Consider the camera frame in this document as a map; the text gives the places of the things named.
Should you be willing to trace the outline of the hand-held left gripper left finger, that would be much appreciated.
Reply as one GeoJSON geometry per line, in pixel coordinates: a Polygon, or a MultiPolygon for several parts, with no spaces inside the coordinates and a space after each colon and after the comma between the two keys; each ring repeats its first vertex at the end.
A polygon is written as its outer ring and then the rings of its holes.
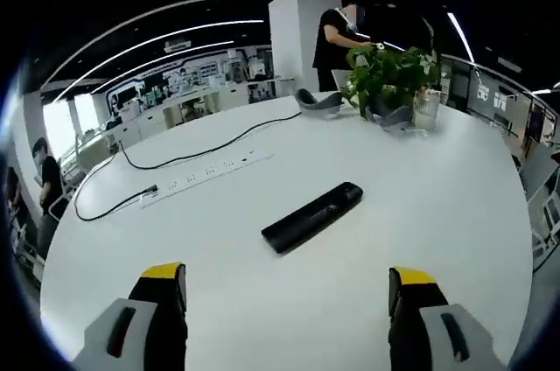
{"type": "Polygon", "coordinates": [[[126,298],[118,298],[84,332],[75,370],[184,370],[186,266],[147,269],[126,298]]]}

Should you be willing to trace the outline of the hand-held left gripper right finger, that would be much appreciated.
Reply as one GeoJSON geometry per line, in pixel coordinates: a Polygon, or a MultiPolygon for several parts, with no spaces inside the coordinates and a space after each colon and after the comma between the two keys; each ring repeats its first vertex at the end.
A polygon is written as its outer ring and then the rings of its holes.
{"type": "Polygon", "coordinates": [[[505,370],[489,331],[435,279],[404,267],[388,270],[388,344],[393,370],[505,370]]]}

